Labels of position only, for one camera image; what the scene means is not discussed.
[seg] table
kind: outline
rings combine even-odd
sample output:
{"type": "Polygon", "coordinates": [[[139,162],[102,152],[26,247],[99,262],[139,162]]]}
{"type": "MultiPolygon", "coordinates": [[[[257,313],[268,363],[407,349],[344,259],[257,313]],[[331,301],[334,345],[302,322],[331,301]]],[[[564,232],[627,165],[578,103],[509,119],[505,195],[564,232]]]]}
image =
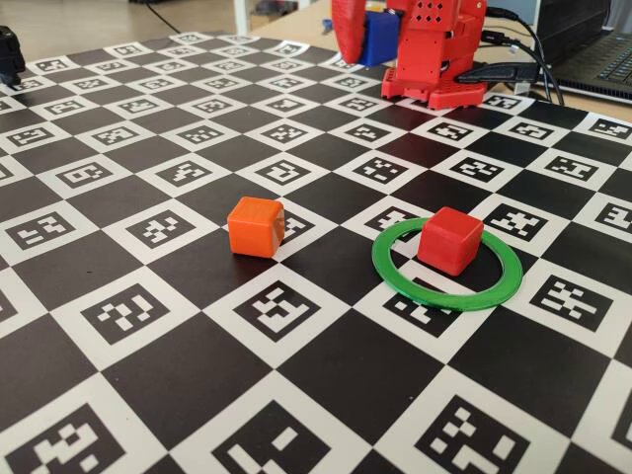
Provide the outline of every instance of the table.
{"type": "MultiPolygon", "coordinates": [[[[630,472],[632,125],[490,93],[433,112],[380,68],[186,33],[30,64],[0,97],[0,472],[630,472]],[[273,259],[226,216],[276,198],[273,259]],[[449,205],[525,271],[418,306],[372,241],[449,205]]],[[[451,293],[460,277],[393,259],[451,293]]]]}
{"type": "MultiPolygon", "coordinates": [[[[314,46],[324,47],[331,50],[338,50],[336,35],[330,33],[323,35],[322,20],[331,18],[331,0],[318,0],[311,6],[299,10],[291,15],[280,18],[269,25],[252,31],[253,35],[276,40],[303,41],[314,46]]],[[[530,37],[520,37],[504,28],[520,30],[520,26],[515,23],[487,19],[485,23],[487,29],[493,30],[502,27],[500,30],[511,38],[518,38],[525,43],[530,42],[530,37]]],[[[480,49],[476,54],[476,60],[481,62],[503,62],[503,61],[527,61],[530,60],[526,54],[519,51],[517,54],[509,52],[507,48],[480,49]]],[[[497,86],[497,92],[508,94],[510,91],[503,85],[497,86]]],[[[568,107],[582,111],[604,114],[617,119],[632,121],[632,107],[627,104],[594,99],[588,96],[581,96],[566,92],[564,98],[568,107]]]]}

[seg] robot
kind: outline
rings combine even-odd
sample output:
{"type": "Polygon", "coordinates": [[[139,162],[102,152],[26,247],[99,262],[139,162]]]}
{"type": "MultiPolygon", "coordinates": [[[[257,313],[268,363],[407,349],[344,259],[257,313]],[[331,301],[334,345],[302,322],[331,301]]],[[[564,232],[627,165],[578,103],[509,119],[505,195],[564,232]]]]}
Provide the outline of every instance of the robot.
{"type": "Polygon", "coordinates": [[[475,106],[487,85],[455,78],[472,69],[481,40],[485,0],[387,0],[384,13],[364,12],[366,0],[333,0],[332,20],[347,64],[397,57],[382,96],[406,96],[433,110],[475,106]]]}

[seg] black cable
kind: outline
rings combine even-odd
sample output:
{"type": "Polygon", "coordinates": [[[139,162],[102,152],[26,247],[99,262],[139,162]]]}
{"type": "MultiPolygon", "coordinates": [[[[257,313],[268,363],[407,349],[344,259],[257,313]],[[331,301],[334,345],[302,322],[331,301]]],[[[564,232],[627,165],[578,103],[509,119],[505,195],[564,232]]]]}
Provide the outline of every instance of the black cable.
{"type": "Polygon", "coordinates": [[[180,31],[174,27],[171,23],[169,23],[167,20],[165,20],[157,11],[155,11],[153,9],[153,7],[151,5],[149,5],[149,0],[145,0],[145,6],[151,10],[151,12],[156,15],[160,20],[162,20],[162,22],[167,25],[169,28],[171,28],[174,32],[176,32],[178,35],[180,34],[180,31]]]}

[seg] green ring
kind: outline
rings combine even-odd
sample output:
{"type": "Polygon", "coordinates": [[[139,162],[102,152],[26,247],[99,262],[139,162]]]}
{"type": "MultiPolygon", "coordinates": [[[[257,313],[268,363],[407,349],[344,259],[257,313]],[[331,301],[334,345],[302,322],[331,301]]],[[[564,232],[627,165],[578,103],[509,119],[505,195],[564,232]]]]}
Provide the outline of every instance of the green ring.
{"type": "Polygon", "coordinates": [[[522,283],[522,264],[515,252],[498,237],[483,232],[482,242],[501,261],[503,275],[491,288],[475,294],[445,294],[432,291],[410,281],[400,274],[391,259],[391,247],[404,234],[421,230],[427,219],[410,219],[383,231],[373,243],[372,259],[379,275],[393,289],[420,304],[455,311],[478,311],[503,304],[510,299],[522,283]]]}

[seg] black object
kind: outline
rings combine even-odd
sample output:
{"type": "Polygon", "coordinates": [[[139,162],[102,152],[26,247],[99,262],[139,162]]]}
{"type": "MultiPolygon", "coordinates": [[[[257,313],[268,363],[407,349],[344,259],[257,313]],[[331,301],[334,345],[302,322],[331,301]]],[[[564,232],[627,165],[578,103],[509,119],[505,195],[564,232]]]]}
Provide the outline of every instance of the black object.
{"type": "Polygon", "coordinates": [[[25,69],[18,37],[9,27],[0,26],[0,80],[7,86],[17,86],[22,82],[18,73],[25,69]]]}

